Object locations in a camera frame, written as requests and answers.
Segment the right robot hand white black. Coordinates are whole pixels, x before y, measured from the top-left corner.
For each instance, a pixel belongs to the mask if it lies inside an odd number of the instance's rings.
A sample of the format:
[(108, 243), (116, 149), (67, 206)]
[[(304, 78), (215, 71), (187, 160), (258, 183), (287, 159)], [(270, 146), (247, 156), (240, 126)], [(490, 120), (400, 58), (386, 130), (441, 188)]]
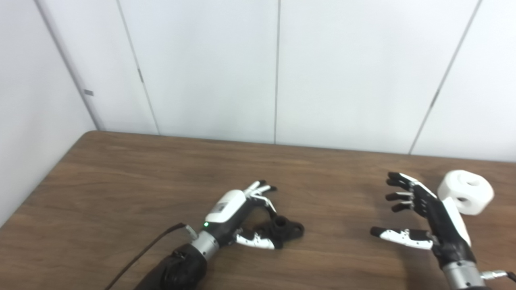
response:
[(403, 173), (389, 172), (386, 183), (403, 189), (403, 192), (386, 195), (386, 200), (398, 201), (392, 211), (415, 211), (428, 221), (430, 231), (373, 226), (370, 234), (388, 242), (431, 251), (452, 290), (486, 290), (468, 231), (454, 203), (441, 200), (422, 182)]

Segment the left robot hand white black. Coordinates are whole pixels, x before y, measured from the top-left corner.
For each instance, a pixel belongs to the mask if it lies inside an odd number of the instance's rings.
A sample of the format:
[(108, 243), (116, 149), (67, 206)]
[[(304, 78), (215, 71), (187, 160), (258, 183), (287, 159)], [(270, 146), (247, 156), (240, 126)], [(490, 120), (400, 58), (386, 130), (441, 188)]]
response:
[(202, 230), (191, 242), (193, 248), (206, 261), (221, 248), (235, 243), (258, 249), (282, 249), (282, 243), (243, 228), (255, 207), (266, 209), (271, 219), (278, 216), (271, 200), (264, 196), (264, 193), (276, 190), (265, 180), (257, 180), (244, 190), (226, 192), (206, 215)]

